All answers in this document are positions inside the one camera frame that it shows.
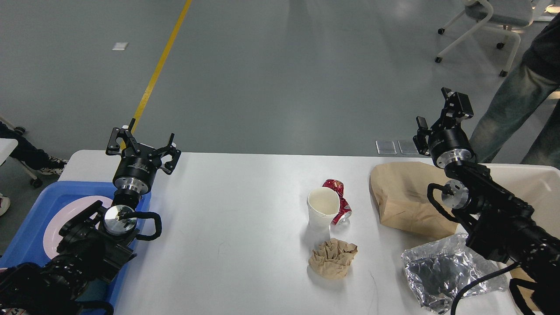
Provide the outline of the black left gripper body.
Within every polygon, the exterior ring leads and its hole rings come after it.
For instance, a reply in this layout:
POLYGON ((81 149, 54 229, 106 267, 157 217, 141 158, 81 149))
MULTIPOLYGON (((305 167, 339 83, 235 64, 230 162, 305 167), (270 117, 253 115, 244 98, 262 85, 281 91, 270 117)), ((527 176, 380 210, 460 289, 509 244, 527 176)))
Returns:
POLYGON ((129 189, 145 195, 151 191, 156 173, 162 167, 162 158, 168 153, 155 154, 153 147, 141 147, 140 153, 125 149, 113 178, 118 189, 129 189))

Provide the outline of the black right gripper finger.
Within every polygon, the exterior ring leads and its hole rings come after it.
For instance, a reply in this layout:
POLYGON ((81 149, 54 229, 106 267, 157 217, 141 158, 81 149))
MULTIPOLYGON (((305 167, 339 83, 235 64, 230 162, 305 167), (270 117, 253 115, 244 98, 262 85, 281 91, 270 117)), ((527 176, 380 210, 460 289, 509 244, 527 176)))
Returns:
POLYGON ((440 116, 440 127, 449 130, 474 116, 468 95, 446 87, 442 87, 441 92, 445 103, 440 116))
POLYGON ((417 134, 413 137, 416 150, 420 155, 431 156, 429 140, 432 135, 432 130, 428 128, 427 122, 422 116, 416 117, 416 123, 418 126, 417 134))

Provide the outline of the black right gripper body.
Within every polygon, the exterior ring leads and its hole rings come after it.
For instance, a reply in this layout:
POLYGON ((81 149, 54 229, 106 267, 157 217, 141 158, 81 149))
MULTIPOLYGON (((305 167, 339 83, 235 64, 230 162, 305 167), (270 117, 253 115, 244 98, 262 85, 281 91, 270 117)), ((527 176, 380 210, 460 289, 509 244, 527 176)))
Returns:
POLYGON ((449 128, 432 128, 427 144, 434 165, 440 169, 456 161, 476 162, 476 154, 460 123, 449 128))

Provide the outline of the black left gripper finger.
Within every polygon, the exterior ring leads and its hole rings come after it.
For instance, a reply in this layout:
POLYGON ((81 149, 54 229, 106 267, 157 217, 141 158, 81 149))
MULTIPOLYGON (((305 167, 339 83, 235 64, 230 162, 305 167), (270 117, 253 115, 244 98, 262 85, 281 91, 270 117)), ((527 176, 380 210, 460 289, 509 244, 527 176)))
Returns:
POLYGON ((175 134, 171 133, 168 143, 165 146, 155 149, 150 154, 150 161, 157 169, 161 169, 165 174, 172 174, 176 169, 177 163, 181 156, 181 151, 177 149, 174 144, 175 134), (167 162, 163 162, 162 159, 165 156, 170 156, 171 159, 167 162))
POLYGON ((134 127, 135 122, 136 119, 132 118, 129 124, 112 129, 105 150, 106 155, 130 157, 140 154, 140 144, 132 135, 132 127, 134 127))

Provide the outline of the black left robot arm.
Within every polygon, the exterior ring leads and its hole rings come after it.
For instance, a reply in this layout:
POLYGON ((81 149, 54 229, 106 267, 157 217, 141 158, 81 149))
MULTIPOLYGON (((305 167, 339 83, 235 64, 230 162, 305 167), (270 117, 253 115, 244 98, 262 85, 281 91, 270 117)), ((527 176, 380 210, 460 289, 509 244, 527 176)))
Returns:
POLYGON ((106 155, 119 156, 113 177, 116 188, 110 207, 101 200, 92 202, 59 230, 62 241, 57 255, 44 266, 25 262, 1 273, 1 311, 27 315, 79 315, 85 309, 114 313, 108 301, 79 301, 94 280, 111 283, 136 254, 130 244, 154 241, 162 233, 162 219, 153 212, 138 211, 156 173, 171 174, 181 151, 174 134, 158 149, 137 142, 131 129, 135 124, 112 130, 106 155))

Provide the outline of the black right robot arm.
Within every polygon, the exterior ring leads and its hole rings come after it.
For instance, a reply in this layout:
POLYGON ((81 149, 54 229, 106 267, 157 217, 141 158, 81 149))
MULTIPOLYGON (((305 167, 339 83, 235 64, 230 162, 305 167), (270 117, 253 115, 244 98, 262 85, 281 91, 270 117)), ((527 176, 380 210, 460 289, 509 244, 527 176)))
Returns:
POLYGON ((533 303, 544 315, 557 315, 559 307, 560 244, 532 219, 534 208, 497 184, 490 169, 476 162, 461 122, 473 116, 469 98, 443 87, 445 99, 440 118, 428 127, 422 116, 416 118, 417 134, 413 141, 421 155, 430 156, 443 169, 449 181, 427 187, 429 202, 446 219, 460 223, 468 237, 466 246, 485 259, 512 265, 490 273, 466 285, 454 298, 454 314, 464 293, 488 279, 522 268, 531 281, 510 280, 511 295, 522 314, 532 310, 519 287, 532 291, 533 303))

